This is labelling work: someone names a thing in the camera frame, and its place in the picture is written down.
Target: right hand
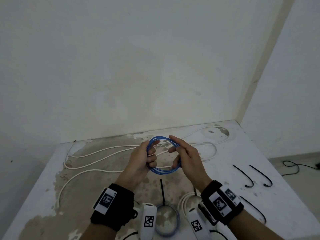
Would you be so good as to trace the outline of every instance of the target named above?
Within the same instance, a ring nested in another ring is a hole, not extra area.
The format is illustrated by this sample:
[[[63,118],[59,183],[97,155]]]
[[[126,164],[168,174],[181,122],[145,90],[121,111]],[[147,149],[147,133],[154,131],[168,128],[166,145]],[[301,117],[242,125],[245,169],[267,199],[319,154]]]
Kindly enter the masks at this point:
[[[173,146],[168,150],[169,153],[175,151],[179,153],[173,161],[172,168],[178,166],[178,161],[181,158],[181,167],[184,174],[192,185],[202,193],[212,180],[205,171],[198,150],[178,137],[170,135],[169,138],[180,145],[178,147]]]

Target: white device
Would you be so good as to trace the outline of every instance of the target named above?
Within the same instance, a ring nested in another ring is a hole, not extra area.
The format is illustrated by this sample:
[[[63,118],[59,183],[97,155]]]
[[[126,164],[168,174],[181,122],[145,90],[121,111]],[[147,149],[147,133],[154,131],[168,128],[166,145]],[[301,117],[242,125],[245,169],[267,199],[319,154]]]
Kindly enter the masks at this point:
[[[207,219],[199,208],[190,209],[187,218],[198,240],[212,240]]]
[[[151,240],[155,232],[157,207],[151,203],[142,203],[140,209],[134,207],[138,212],[140,219],[140,227],[138,230],[138,238],[140,240]]]

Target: black wrist strap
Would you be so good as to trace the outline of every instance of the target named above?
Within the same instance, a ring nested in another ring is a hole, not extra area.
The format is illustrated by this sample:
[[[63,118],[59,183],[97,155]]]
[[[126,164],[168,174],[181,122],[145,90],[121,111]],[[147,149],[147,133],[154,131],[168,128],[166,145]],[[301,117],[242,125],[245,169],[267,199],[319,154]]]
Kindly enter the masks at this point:
[[[102,224],[119,231],[130,219],[137,217],[134,210],[134,193],[117,184],[111,184],[103,190],[94,204],[90,220],[93,224]]]
[[[201,197],[210,214],[224,225],[240,214],[244,208],[240,199],[218,181],[212,181],[203,190]]]

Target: hand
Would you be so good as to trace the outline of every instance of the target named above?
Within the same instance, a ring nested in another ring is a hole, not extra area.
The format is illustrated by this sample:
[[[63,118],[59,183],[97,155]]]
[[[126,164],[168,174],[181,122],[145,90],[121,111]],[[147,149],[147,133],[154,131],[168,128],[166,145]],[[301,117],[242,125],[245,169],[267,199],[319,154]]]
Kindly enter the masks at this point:
[[[184,174],[192,185],[202,193],[212,180],[205,171],[198,150],[178,137],[170,135],[169,138],[180,145],[178,147],[173,146],[168,150],[169,153],[175,151],[179,153],[173,161],[172,168],[178,166],[178,161],[181,158]]]
[[[154,141],[152,145],[157,145],[160,141]],[[146,163],[149,163],[151,168],[157,166],[157,156],[154,154],[156,149],[151,146],[148,155],[146,153],[147,145],[149,141],[144,141],[141,145],[137,146],[130,155],[130,160],[123,170],[123,172],[119,175],[116,180],[116,184],[120,185],[128,190],[134,191],[134,189],[144,180],[147,173],[149,172]]]

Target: concrete floor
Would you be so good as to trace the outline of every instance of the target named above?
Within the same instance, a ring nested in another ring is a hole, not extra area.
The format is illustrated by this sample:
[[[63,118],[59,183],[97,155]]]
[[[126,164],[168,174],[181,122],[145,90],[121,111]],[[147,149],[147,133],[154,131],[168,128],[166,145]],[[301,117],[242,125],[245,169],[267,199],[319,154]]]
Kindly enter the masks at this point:
[[[297,164],[306,164],[315,167],[315,164],[320,163],[320,158],[309,159],[290,159]],[[294,173],[297,167],[286,167],[282,164],[283,160],[271,160],[272,165],[278,170],[280,174]],[[300,172],[295,175],[286,175],[284,179],[297,193],[300,199],[305,203],[309,210],[320,222],[320,170],[314,170],[308,167],[300,166]],[[304,238],[304,240],[320,239],[320,236]]]

